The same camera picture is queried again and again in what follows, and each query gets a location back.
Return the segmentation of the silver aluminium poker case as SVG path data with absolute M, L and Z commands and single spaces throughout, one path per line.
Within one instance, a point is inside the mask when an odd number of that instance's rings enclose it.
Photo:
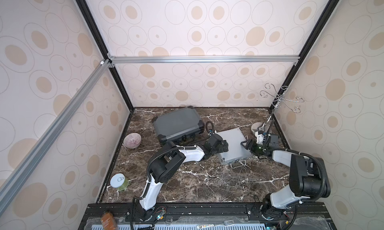
M 218 135 L 229 145 L 227 152 L 216 154 L 222 165 L 252 157 L 252 153 L 241 145 L 243 141 L 246 141 L 246 138 L 239 128 L 218 132 Z

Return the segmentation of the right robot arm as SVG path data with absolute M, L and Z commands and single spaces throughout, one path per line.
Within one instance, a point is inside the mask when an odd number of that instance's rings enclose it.
M 312 203 L 331 194 L 331 184 L 322 158 L 289 148 L 270 147 L 266 140 L 257 143 L 249 139 L 241 142 L 241 146 L 257 157 L 265 156 L 290 168 L 289 184 L 263 199 L 260 212 L 264 219 L 273 220 L 299 204 Z

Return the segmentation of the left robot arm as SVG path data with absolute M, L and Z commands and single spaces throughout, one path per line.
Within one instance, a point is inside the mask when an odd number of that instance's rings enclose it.
M 178 169 L 187 162 L 208 160 L 215 154 L 228 152 L 229 144 L 217 133 L 213 133 L 204 144 L 191 146 L 166 143 L 154 154 L 147 165 L 147 181 L 142 195 L 133 199 L 132 218 L 146 222 L 153 218 L 157 197 L 163 184 L 167 183 Z

